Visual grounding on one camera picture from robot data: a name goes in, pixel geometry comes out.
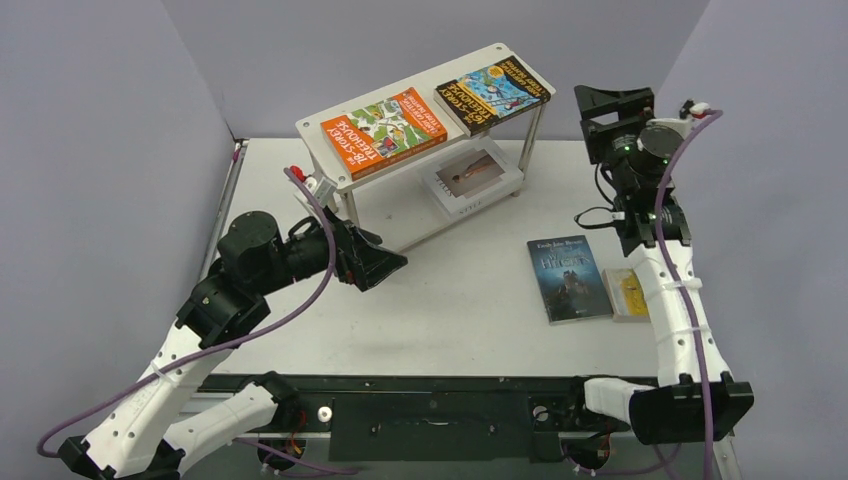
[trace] book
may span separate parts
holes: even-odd
[[[474,136],[541,106],[551,92],[512,55],[439,85],[435,98],[463,132]]]
[[[527,242],[551,324],[612,315],[584,235]]]
[[[419,170],[430,196],[449,219],[476,212],[521,187],[524,174],[488,137],[442,153]]]
[[[447,140],[447,130],[414,88],[321,122],[353,180]]]
[[[630,268],[606,268],[604,286],[612,303],[612,318],[617,322],[648,322],[648,304],[636,272]]]

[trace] blue book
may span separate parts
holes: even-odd
[[[585,236],[533,240],[527,247],[551,324],[612,315]]]

